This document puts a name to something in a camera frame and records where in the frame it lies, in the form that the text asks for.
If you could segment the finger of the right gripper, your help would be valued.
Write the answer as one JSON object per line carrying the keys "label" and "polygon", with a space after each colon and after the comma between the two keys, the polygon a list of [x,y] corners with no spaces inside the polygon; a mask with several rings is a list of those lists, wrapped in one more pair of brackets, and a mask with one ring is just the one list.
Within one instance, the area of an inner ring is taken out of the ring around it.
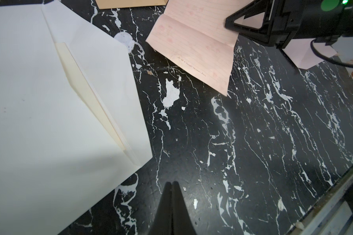
{"label": "finger of the right gripper", "polygon": [[270,42],[274,1],[252,1],[228,16],[225,28],[266,46]]}

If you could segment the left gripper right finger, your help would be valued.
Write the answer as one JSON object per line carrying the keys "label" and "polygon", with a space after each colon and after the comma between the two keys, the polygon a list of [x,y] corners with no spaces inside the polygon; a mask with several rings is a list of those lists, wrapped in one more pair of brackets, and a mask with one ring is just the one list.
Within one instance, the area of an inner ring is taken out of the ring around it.
{"label": "left gripper right finger", "polygon": [[177,181],[172,183],[172,232],[173,235],[196,235]]}

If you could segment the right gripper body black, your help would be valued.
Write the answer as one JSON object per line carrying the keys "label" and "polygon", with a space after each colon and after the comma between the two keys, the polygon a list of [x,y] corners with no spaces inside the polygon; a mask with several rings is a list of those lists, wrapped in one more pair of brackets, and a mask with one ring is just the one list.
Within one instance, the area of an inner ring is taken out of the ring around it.
{"label": "right gripper body black", "polygon": [[284,49],[293,39],[332,45],[353,37],[353,1],[273,1],[265,25],[267,47]]}

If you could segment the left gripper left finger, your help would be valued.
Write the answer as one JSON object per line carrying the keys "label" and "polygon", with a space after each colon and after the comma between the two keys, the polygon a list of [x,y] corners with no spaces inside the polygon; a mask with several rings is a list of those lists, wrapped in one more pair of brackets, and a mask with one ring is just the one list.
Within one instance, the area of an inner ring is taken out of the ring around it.
{"label": "left gripper left finger", "polygon": [[149,235],[172,234],[172,184],[165,184]]}

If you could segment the pink envelope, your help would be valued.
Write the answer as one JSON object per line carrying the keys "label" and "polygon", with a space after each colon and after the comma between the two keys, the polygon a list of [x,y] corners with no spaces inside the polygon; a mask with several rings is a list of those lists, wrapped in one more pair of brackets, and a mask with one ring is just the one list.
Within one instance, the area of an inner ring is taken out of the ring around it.
{"label": "pink envelope", "polygon": [[[323,62],[323,59],[313,53],[310,47],[311,41],[313,41],[313,39],[293,39],[282,51],[297,68],[304,70],[310,69]],[[337,54],[331,46],[326,46],[325,43],[314,43],[314,47],[322,55],[329,58]]]}

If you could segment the cream letter paper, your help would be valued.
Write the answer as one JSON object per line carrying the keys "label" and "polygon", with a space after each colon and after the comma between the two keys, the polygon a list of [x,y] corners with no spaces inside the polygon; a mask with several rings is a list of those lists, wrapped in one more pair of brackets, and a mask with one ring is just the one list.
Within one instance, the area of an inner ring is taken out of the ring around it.
{"label": "cream letter paper", "polygon": [[227,96],[238,33],[226,18],[250,1],[168,1],[146,42],[191,76]]}

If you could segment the white cream envelope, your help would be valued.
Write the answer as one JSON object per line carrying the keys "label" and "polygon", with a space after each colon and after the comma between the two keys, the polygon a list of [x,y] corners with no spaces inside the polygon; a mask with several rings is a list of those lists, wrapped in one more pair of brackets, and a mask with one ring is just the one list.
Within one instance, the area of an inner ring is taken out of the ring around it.
{"label": "white cream envelope", "polygon": [[[122,151],[71,87],[65,43]],[[56,235],[152,158],[125,45],[59,1],[0,6],[0,235]]]}

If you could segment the brown kraft envelope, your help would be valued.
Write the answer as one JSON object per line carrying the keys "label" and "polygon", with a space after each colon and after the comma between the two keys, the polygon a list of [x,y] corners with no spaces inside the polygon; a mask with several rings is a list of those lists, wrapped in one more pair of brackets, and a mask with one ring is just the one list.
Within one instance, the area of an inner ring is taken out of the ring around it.
{"label": "brown kraft envelope", "polygon": [[166,5],[168,0],[96,0],[99,9]]}

